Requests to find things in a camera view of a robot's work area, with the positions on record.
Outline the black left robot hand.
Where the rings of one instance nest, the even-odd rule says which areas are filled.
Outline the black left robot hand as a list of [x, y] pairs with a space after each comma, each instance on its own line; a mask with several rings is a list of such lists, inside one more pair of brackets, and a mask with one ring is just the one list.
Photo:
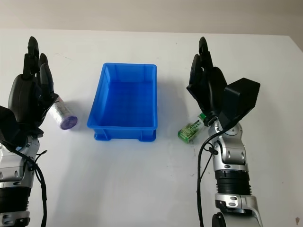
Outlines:
[[21, 130], [40, 138], [44, 134], [40, 126], [59, 96], [54, 92], [47, 56], [39, 52], [33, 36], [29, 38], [27, 49], [23, 73], [13, 82], [8, 106]]

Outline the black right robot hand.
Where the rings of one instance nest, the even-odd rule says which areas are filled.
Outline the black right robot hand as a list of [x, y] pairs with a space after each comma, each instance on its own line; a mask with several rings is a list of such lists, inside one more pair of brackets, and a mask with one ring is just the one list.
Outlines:
[[213, 65], [205, 37], [201, 37], [198, 54], [194, 56], [187, 91], [197, 101], [204, 114], [204, 125], [209, 126], [219, 116], [223, 91], [227, 82], [222, 71]]

